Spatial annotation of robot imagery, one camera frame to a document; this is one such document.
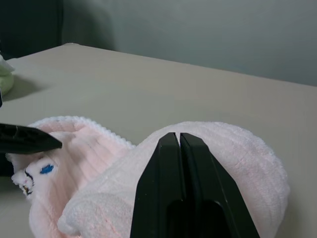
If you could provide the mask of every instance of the pink fluffy fabric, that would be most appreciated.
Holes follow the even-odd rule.
[[[31,126],[63,142],[58,150],[9,155],[12,179],[32,203],[29,222],[36,238],[129,238],[137,182],[168,132],[190,133],[207,144],[235,179],[261,238],[273,238],[284,217],[290,188],[282,163],[240,127],[183,122],[135,147],[89,119],[58,117]]]

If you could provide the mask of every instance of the table surface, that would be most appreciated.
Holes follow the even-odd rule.
[[[289,175],[289,207],[277,237],[317,237],[317,87],[76,44],[9,62],[16,82],[4,97],[2,123],[85,116],[134,144],[187,120],[252,131]],[[29,207],[22,192],[0,178],[1,237],[32,237]]]

